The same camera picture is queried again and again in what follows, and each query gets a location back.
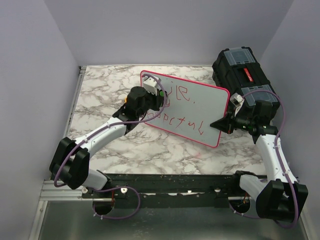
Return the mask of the pink framed whiteboard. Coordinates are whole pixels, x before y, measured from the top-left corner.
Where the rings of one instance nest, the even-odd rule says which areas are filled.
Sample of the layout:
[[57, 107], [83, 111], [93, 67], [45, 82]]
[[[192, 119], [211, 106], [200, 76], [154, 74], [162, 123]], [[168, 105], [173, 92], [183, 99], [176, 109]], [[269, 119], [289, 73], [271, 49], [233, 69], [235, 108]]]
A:
[[230, 93], [207, 83], [143, 70], [140, 83], [147, 76], [160, 80], [167, 93], [164, 110], [146, 124], [168, 133], [216, 148], [221, 131], [210, 126], [224, 117]]

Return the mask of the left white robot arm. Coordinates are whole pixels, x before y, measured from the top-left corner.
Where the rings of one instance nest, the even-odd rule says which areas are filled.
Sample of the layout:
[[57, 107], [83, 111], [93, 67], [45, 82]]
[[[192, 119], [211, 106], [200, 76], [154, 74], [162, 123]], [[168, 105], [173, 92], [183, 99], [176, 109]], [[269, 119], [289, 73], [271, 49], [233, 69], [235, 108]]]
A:
[[77, 139], [63, 138], [49, 166], [54, 186], [68, 186], [72, 190], [86, 187], [93, 189], [101, 198], [107, 197], [111, 191], [108, 177], [99, 170], [91, 169], [90, 159], [138, 124], [147, 122], [145, 117], [149, 110], [158, 114], [164, 110], [167, 92], [162, 85], [154, 90], [152, 93], [142, 86], [131, 88], [124, 104], [102, 126]]

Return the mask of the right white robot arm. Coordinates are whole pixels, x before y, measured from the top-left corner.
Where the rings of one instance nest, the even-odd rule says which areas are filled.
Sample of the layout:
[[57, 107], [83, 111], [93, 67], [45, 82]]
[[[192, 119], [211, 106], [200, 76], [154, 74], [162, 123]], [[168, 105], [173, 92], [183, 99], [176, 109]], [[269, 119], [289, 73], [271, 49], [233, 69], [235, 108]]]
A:
[[263, 160], [266, 182], [253, 172], [238, 170], [232, 175], [230, 191], [236, 196], [248, 194], [255, 201], [259, 218], [292, 228], [297, 224], [309, 192], [287, 163], [280, 139], [282, 127], [271, 125], [281, 106], [279, 100], [255, 100], [249, 106], [238, 97], [230, 101], [225, 116], [210, 127], [227, 134], [240, 129], [251, 135]]

